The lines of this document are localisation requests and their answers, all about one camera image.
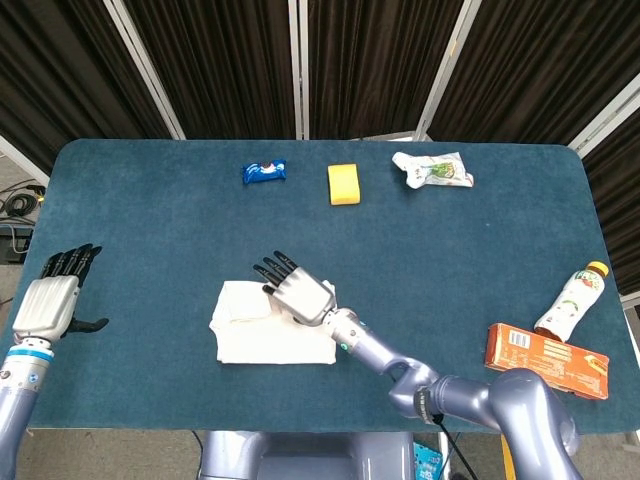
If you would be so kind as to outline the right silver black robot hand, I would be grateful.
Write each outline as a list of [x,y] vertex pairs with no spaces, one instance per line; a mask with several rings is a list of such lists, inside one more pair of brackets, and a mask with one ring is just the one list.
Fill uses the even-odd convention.
[[262,290],[301,325],[317,327],[337,308],[335,293],[281,251],[253,270],[266,281]]

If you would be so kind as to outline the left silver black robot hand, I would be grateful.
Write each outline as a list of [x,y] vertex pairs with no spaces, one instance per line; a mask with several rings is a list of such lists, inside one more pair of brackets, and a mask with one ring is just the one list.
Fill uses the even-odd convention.
[[101,246],[87,243],[47,259],[39,277],[26,290],[12,330],[14,342],[39,339],[53,344],[69,333],[96,333],[108,318],[94,322],[78,320],[75,309],[79,293]]

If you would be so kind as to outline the white T-shirt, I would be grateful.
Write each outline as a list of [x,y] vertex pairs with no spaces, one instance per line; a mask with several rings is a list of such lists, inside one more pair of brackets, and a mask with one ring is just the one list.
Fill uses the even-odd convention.
[[336,362],[336,344],[322,327],[296,322],[253,281],[223,283],[209,329],[223,364],[325,364]]

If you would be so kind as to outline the black floor power box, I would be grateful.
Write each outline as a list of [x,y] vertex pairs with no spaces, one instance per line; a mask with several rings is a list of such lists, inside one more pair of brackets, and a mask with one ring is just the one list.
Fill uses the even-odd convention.
[[32,226],[0,223],[0,265],[22,265],[32,235]]

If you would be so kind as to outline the yellow sponge block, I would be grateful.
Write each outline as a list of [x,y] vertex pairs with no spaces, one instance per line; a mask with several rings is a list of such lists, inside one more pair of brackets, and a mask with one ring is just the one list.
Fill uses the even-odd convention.
[[335,164],[327,168],[332,206],[356,205],[361,201],[356,164]]

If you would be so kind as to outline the blue snack packet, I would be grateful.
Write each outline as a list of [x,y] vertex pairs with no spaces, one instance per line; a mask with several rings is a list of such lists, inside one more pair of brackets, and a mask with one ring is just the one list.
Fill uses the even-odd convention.
[[284,159],[276,159],[266,162],[255,162],[242,168],[242,180],[244,185],[261,183],[287,178],[287,162]]

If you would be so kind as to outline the grey-blue robot torso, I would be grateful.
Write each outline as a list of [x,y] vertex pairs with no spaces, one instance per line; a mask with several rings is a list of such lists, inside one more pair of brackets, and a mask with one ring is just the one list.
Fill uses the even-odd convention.
[[197,480],[416,480],[409,432],[207,431]]

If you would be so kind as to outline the crumpled white green packet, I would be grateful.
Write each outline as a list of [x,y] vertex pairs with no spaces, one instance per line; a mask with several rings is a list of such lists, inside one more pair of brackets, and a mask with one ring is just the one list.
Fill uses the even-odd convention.
[[474,177],[467,171],[459,152],[436,156],[414,156],[396,152],[393,164],[406,174],[406,185],[412,189],[423,186],[472,188]]

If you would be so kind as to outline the blue printed carton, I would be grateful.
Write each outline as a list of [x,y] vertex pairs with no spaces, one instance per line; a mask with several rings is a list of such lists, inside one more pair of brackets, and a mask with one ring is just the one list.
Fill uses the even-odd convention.
[[413,444],[415,480],[441,480],[443,456],[420,443]]

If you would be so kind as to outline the black partition screen panel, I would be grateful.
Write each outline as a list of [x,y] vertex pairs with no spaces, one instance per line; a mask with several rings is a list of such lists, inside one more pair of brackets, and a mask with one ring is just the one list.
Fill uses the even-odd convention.
[[640,290],[640,73],[569,142],[582,159],[618,292]]
[[482,0],[428,130],[569,144],[640,73],[640,0]]
[[415,129],[463,2],[309,0],[312,138]]
[[294,138],[287,0],[123,1],[187,138]]
[[170,136],[103,0],[0,0],[0,136],[45,173],[77,139]]

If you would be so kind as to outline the orange cardboard box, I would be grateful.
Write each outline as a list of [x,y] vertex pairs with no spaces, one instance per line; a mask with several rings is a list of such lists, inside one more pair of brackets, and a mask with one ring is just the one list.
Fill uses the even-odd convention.
[[609,358],[504,323],[488,329],[485,365],[497,371],[529,369],[552,388],[583,398],[609,397]]

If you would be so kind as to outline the white drink bottle yellow cap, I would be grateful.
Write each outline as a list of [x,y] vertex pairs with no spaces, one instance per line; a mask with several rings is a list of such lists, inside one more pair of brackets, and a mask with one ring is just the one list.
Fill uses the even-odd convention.
[[573,273],[551,307],[536,321],[534,332],[567,342],[575,327],[605,289],[609,267],[591,261]]

